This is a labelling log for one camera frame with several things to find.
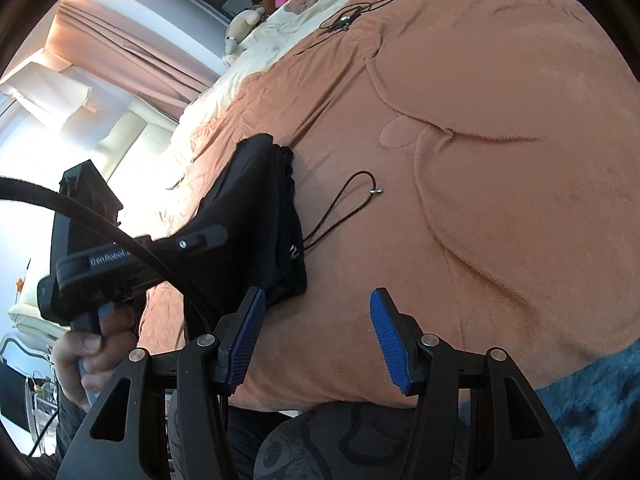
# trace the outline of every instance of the plush toy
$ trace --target plush toy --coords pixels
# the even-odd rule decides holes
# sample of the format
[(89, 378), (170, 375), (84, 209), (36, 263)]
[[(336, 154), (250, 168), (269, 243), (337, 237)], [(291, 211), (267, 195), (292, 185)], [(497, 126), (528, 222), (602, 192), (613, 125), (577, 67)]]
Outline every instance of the plush toy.
[(256, 25), (260, 23), (262, 15), (265, 13), (264, 7), (257, 7), (257, 9), (243, 10), (229, 23), (226, 29), (225, 38), (225, 53), (228, 56), (236, 54), (239, 47), (238, 45), (244, 41), (251, 31), (254, 30)]

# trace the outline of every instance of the bed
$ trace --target bed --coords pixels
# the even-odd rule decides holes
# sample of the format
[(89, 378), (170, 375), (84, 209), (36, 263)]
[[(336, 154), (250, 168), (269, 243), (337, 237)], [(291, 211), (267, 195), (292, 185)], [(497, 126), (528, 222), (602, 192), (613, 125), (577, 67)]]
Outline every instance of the bed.
[[(396, 0), (316, 44), (349, 1), (379, 0), (261, 25), (185, 110), (156, 174), (155, 236), (189, 220), (257, 132), (296, 153), (305, 233), (355, 171), (384, 190), (306, 255), (308, 290), (270, 309), (232, 403), (410, 407), (369, 321), (370, 291), (387, 286), (455, 348), (507, 349), (583, 466), (640, 399), (638, 82), (573, 0)], [(148, 294), (140, 341), (184, 344), (167, 284)]]

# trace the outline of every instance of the silver screw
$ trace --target silver screw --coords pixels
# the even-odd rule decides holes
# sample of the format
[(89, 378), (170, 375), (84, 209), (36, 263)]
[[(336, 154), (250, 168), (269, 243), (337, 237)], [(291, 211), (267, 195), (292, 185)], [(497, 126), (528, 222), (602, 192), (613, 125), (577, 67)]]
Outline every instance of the silver screw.
[(420, 338), (420, 342), (425, 346), (438, 346), (440, 338), (435, 334), (425, 334)]
[(142, 348), (135, 348), (129, 352), (129, 361), (137, 363), (145, 358), (145, 351)]
[(489, 355), (493, 357), (496, 361), (504, 361), (507, 358), (507, 354), (505, 354), (504, 350), (500, 350), (499, 348), (494, 348), (489, 352)]
[(216, 337), (211, 334), (199, 335), (196, 339), (198, 346), (211, 346), (216, 342)]

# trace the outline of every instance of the black bag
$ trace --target black bag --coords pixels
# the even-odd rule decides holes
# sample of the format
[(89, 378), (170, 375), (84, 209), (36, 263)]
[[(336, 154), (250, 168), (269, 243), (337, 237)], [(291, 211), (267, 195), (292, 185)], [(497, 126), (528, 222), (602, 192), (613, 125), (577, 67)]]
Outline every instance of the black bag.
[[(185, 272), (220, 312), (235, 312), (250, 286), (265, 291), (267, 307), (306, 291), (302, 229), (293, 203), (293, 156), (268, 134), (239, 142), (196, 216), (178, 231), (186, 234), (211, 224), (227, 229), (228, 242), (213, 256), (203, 254), (196, 265), (190, 260), (189, 269), (175, 269)], [(211, 327), (217, 325), (217, 314), (203, 314)], [(187, 298), (184, 319), (189, 339), (204, 333)]]

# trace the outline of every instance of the blue gripper pad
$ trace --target blue gripper pad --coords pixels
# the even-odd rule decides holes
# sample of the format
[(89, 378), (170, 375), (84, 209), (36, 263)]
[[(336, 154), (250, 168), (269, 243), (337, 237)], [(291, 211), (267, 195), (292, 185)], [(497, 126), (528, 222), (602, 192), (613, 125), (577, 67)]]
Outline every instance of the blue gripper pad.
[(422, 380), (415, 369), (420, 327), (414, 318), (398, 312), (386, 288), (371, 293), (369, 311), (391, 382), (406, 396), (415, 395)]
[(252, 287), (234, 314), (218, 349), (215, 381), (232, 394), (244, 382), (264, 322), (264, 291)]

